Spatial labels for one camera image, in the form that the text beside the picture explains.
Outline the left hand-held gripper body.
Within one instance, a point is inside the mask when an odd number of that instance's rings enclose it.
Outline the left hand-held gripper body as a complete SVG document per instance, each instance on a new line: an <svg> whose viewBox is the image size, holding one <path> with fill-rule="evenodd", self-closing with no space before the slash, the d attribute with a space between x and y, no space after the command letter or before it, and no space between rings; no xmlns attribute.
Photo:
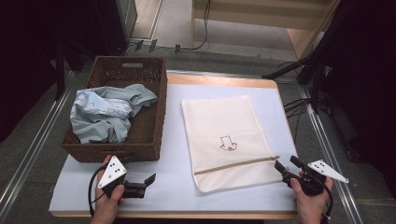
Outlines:
<svg viewBox="0 0 396 224"><path fill-rule="evenodd" d="M122 198L143 199L147 183L130 183L125 179L126 175L127 169L123 163L116 156L112 156L106 164L106 169L97 184L97 188L110 198L115 187L122 185L124 186Z"/></svg>

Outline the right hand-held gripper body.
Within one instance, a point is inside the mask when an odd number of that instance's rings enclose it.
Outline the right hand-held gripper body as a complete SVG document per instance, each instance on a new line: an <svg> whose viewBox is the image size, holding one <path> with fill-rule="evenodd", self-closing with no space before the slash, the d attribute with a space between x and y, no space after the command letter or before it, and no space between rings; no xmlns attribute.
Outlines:
<svg viewBox="0 0 396 224"><path fill-rule="evenodd" d="M302 171L304 172L302 176L289 174L290 179L295 178L300 182L302 190L307 196L319 195L324 190L325 181L328 177L344 183L349 182L346 177L335 171L323 160L304 163Z"/></svg>

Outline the brown woven basket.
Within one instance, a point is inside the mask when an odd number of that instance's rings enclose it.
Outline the brown woven basket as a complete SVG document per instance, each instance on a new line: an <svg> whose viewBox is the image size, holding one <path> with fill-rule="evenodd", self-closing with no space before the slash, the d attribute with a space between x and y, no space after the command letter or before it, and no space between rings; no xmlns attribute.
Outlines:
<svg viewBox="0 0 396 224"><path fill-rule="evenodd" d="M156 161L160 158L163 122L166 108L167 75L162 58L98 56L86 87L125 88L142 84L155 93L158 101L142 108L130 119L131 128L121 143L82 144L68 128L60 146L80 162L100 162L108 154L119 158L131 156L135 161Z"/></svg>

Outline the light blue garment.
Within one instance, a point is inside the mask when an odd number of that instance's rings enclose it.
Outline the light blue garment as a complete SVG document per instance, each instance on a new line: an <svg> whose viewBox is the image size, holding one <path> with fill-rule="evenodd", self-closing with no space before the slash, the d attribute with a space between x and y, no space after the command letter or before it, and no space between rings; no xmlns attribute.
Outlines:
<svg viewBox="0 0 396 224"><path fill-rule="evenodd" d="M143 84L79 90L69 116L73 133L81 144L124 142L130 119L157 101L158 96Z"/></svg>

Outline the cream mesh laundry bag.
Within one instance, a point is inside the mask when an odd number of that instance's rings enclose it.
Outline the cream mesh laundry bag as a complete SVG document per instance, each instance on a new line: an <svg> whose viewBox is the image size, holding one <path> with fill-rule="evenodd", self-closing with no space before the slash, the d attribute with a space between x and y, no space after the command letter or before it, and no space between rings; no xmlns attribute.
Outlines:
<svg viewBox="0 0 396 224"><path fill-rule="evenodd" d="M274 168L278 156L248 96L184 100L181 105L198 190L244 188L280 179Z"/></svg>

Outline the person's right hand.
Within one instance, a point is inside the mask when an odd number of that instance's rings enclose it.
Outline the person's right hand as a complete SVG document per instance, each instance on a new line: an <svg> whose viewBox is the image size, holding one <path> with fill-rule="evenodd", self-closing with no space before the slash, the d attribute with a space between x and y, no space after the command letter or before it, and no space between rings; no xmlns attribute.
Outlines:
<svg viewBox="0 0 396 224"><path fill-rule="evenodd" d="M304 194L300 182L292 178L290 180L294 196L292 201L297 206L297 218L300 224L320 224L322 213L330 199L329 193L323 191L316 196Z"/></svg>

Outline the person's left hand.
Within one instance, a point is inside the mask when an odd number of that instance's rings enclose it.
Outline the person's left hand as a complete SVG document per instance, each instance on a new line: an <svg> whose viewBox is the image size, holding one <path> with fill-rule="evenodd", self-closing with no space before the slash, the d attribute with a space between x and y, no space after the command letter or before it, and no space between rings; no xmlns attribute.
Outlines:
<svg viewBox="0 0 396 224"><path fill-rule="evenodd" d="M95 203L95 211L90 224L113 224L119 212L119 207L124 203L122 197L123 185L117 185L109 198L103 196Z"/></svg>

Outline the black tripod stand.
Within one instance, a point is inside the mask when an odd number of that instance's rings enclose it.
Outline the black tripod stand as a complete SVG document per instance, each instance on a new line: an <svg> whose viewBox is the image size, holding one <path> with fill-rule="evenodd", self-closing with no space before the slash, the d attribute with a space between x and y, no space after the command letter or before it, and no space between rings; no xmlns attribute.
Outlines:
<svg viewBox="0 0 396 224"><path fill-rule="evenodd" d="M293 62L285 68L282 68L270 75L262 75L262 78L276 79L299 67L302 67L301 72L297 76L297 81L300 85L305 85L309 80L313 80L310 93L310 104L314 112L317 114L319 84L325 74L324 49L317 47L313 52L301 60Z"/></svg>

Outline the dark curtain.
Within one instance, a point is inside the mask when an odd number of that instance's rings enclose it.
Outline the dark curtain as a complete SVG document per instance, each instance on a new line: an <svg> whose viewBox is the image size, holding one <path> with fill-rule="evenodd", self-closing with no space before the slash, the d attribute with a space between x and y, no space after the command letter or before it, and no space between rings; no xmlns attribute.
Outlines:
<svg viewBox="0 0 396 224"><path fill-rule="evenodd" d="M341 0L319 45L350 159L371 163L396 200L396 0Z"/></svg>
<svg viewBox="0 0 396 224"><path fill-rule="evenodd" d="M0 143L56 85L56 49L84 0L0 0Z"/></svg>

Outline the black metal stand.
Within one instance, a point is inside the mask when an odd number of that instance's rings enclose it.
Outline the black metal stand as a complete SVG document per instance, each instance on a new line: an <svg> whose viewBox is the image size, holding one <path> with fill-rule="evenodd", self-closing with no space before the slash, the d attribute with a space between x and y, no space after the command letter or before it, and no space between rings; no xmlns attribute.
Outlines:
<svg viewBox="0 0 396 224"><path fill-rule="evenodd" d="M80 71L84 66L78 54L78 45L70 40L59 43L56 49L56 95L55 100L59 100L65 90L64 62L67 62L73 71Z"/></svg>

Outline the dark cabinet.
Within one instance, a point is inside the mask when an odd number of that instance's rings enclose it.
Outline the dark cabinet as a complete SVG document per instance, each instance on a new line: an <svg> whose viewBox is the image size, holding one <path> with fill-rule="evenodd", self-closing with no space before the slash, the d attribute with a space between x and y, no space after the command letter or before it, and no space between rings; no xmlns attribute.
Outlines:
<svg viewBox="0 0 396 224"><path fill-rule="evenodd" d="M137 20L135 0L94 0L105 55L118 55L128 47Z"/></svg>

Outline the light wooden shelf unit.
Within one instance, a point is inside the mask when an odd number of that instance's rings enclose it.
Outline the light wooden shelf unit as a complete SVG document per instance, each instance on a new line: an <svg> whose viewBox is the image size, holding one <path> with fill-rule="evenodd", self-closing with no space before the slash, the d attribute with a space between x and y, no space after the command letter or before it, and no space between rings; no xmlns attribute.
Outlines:
<svg viewBox="0 0 396 224"><path fill-rule="evenodd" d="M341 0L211 0L209 19L286 28L297 59L309 55Z"/></svg>

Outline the metal floor rail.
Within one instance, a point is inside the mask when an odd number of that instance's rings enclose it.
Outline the metal floor rail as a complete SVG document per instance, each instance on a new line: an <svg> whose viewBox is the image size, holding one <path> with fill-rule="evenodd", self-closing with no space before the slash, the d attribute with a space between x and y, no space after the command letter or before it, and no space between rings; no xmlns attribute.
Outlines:
<svg viewBox="0 0 396 224"><path fill-rule="evenodd" d="M7 217L12 204L14 204L15 199L18 197L24 181L29 175L45 141L48 138L50 131L52 130L54 123L64 108L64 104L69 97L69 93L74 85L75 79L76 74L70 71L66 76L66 89L64 93L61 94L58 100L55 100L52 103L47 116L35 134L35 138L25 152L16 172L10 178L6 188L0 194L0 222L2 222Z"/></svg>
<svg viewBox="0 0 396 224"><path fill-rule="evenodd" d="M335 144L331 142L320 115L315 113L311 104L304 107L293 131L298 154L303 160L323 159L341 175L347 174L337 159ZM351 188L352 180L348 183L334 181L331 224L342 224L343 221L346 224L365 224Z"/></svg>

